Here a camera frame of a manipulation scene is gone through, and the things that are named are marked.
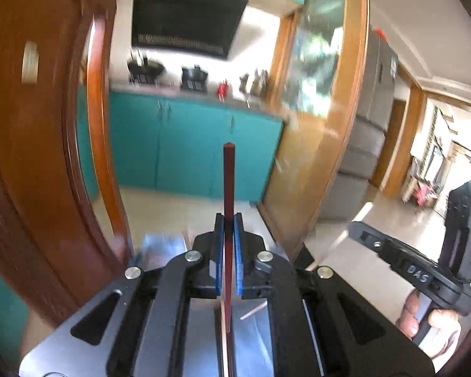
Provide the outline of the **blue striped cloth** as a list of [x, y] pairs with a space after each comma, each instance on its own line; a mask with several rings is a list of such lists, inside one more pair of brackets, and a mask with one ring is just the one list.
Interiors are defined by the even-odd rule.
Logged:
[[[138, 247], [136, 264], [143, 270], [163, 267], [172, 258], [189, 249], [181, 235], [147, 232]], [[222, 376], [219, 340], [221, 300], [190, 301], [186, 329], [184, 376]], [[268, 308], [241, 321], [240, 317], [266, 301], [235, 298], [232, 329], [235, 350], [235, 374], [238, 376], [273, 376], [274, 364], [269, 329]]]

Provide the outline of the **cream white chopstick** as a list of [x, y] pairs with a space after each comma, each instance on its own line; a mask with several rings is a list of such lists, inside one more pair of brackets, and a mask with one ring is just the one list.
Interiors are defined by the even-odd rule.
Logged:
[[225, 303], [221, 300], [219, 306], [219, 340], [221, 351], [222, 376], [230, 377], [229, 355], [227, 349]]

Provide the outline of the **wooden glass sliding door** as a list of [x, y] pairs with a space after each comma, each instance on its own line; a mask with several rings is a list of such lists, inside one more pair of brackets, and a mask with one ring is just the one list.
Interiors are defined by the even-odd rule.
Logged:
[[370, 0], [305, 0], [281, 17], [265, 102], [283, 121], [264, 222], [295, 260], [319, 218], [355, 120]]

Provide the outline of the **dark red chopstick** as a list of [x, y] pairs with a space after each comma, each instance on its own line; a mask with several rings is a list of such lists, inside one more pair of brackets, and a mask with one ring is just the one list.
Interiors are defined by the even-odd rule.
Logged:
[[224, 271], [224, 315], [225, 315], [225, 351], [227, 376], [234, 375], [233, 342], [231, 328], [231, 300], [233, 275], [233, 221], [235, 194], [235, 159], [236, 149], [231, 142], [224, 144], [224, 217], [225, 217], [225, 271]]

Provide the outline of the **stainless steel pot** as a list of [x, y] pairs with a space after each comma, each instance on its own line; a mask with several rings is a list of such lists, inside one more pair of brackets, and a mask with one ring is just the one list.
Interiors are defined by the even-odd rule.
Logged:
[[268, 82], [269, 72], [267, 70], [256, 70], [252, 76], [247, 73], [240, 77], [239, 92], [245, 97], [263, 100], [267, 93]]

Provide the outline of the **black tracker mount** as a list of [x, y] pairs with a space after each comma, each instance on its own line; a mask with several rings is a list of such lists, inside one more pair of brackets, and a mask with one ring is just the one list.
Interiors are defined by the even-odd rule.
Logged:
[[438, 264], [471, 283], [471, 180], [449, 193], [445, 227]]

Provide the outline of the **black wok with lid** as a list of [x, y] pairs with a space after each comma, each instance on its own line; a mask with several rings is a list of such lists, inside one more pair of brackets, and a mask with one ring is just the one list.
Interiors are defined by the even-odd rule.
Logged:
[[166, 71], [163, 64], [155, 60], [149, 60], [138, 49], [130, 51], [127, 69], [132, 84], [156, 84], [159, 77]]

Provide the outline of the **black clay pot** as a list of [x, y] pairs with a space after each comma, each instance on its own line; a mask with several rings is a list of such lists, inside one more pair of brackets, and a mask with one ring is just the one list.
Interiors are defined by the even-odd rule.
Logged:
[[181, 82], [181, 90], [208, 92], [208, 73], [203, 71], [200, 66], [183, 67]]

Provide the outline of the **black range hood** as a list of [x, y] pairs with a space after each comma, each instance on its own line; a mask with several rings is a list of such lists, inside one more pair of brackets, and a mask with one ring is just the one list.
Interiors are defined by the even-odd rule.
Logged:
[[248, 0], [133, 0], [132, 46], [227, 59]]

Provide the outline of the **carved wooden chair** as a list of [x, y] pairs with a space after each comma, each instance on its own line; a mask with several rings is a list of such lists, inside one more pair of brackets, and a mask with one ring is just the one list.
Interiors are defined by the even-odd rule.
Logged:
[[0, 0], [0, 274], [52, 326], [132, 258], [110, 147], [116, 0]]

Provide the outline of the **red kettle bottle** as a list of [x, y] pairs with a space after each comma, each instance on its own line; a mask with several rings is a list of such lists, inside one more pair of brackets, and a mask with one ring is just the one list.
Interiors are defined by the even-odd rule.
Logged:
[[222, 83], [219, 84], [218, 90], [217, 90], [217, 97], [219, 101], [225, 102], [229, 96], [230, 93], [230, 85], [227, 80], [222, 81]]

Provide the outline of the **silver refrigerator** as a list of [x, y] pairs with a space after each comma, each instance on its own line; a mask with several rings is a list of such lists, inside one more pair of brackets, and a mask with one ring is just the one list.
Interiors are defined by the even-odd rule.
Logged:
[[355, 121], [341, 165], [322, 201], [319, 221], [347, 221], [363, 203], [391, 119], [397, 65], [397, 54], [371, 30]]

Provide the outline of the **teal lower kitchen cabinets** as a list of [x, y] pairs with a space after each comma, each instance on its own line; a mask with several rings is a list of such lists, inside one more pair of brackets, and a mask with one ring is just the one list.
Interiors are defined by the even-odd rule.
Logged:
[[110, 91], [110, 147], [120, 187], [220, 199], [223, 147], [231, 142], [236, 200], [259, 203], [281, 131], [277, 117], [216, 101]]

